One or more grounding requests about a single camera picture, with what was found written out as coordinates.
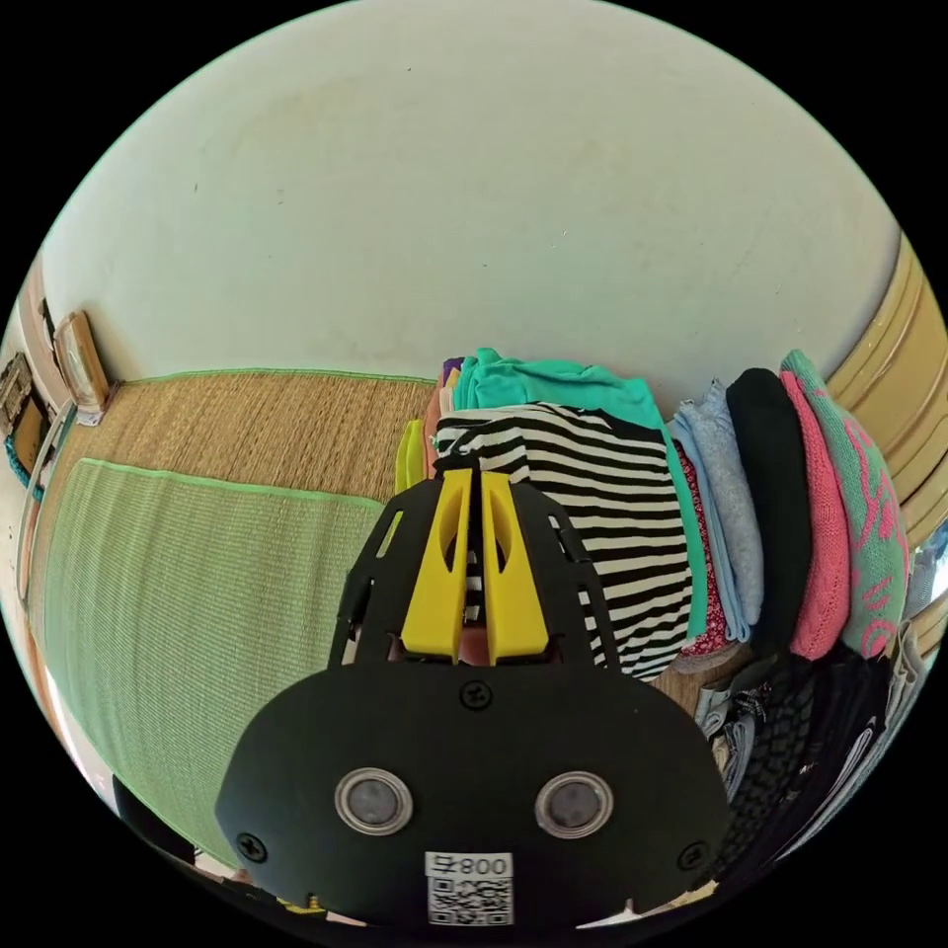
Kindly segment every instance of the woven mat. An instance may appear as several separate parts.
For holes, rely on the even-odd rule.
[[[40,649],[105,764],[225,864],[213,805],[230,755],[269,700],[327,665],[381,509],[89,459],[69,474]]]
[[[405,426],[433,382],[311,372],[213,372],[131,382],[97,428],[63,438],[39,515],[30,621],[42,635],[52,527],[69,472],[83,457],[238,484],[387,501]]]

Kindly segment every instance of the yellow-green cloth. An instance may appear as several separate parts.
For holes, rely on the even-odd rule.
[[[213,807],[230,755],[271,698],[326,667],[346,570],[380,512],[91,459],[69,473],[43,656],[106,765],[225,865]]]
[[[400,494],[426,479],[425,424],[409,422],[395,456],[395,493]]]

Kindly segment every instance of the wooden frame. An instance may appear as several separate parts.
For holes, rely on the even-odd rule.
[[[39,395],[48,402],[53,413],[69,401],[69,389],[66,386],[52,352],[43,335],[40,306],[46,291],[42,281],[42,256],[37,254],[27,273],[23,288],[17,297],[20,326],[27,347],[27,358],[33,369],[34,381]]]
[[[948,330],[905,235],[882,305],[828,388],[879,445],[918,547],[948,518]]]

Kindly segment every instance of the white wall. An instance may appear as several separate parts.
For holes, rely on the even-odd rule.
[[[118,376],[434,377],[489,345],[667,407],[796,346],[829,373],[897,245],[830,136],[688,34],[589,0],[362,0],[174,90],[43,268]]]

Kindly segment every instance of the striped shirt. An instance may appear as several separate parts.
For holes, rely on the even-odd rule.
[[[439,457],[474,454],[482,471],[528,481],[565,510],[602,583],[622,670],[645,681],[685,645],[691,571],[661,432],[604,412],[538,403],[455,412],[437,425]],[[483,608],[469,557],[467,619]],[[581,595],[593,660],[605,661]]]

